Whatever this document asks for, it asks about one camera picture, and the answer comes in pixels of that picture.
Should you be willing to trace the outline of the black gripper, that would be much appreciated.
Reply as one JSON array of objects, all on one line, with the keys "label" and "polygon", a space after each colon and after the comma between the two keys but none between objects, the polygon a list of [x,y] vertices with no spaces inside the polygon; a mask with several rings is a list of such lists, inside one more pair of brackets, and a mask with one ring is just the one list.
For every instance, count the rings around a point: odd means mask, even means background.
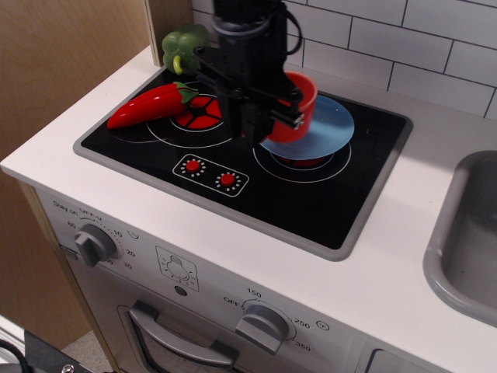
[{"label": "black gripper", "polygon": [[300,90],[286,77],[286,23],[212,23],[218,47],[195,50],[199,79],[217,93],[223,121],[231,136],[244,135],[255,147],[273,131],[275,119],[296,126]]}]

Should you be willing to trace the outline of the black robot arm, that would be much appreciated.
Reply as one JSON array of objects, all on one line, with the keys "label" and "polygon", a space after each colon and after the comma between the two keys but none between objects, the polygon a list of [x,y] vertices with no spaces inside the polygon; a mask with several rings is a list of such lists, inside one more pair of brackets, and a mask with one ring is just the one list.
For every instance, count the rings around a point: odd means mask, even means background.
[{"label": "black robot arm", "polygon": [[304,120],[303,94],[283,70],[287,24],[297,20],[282,1],[215,1],[217,47],[198,47],[197,78],[211,87],[232,138],[250,148],[276,122],[295,130]]}]

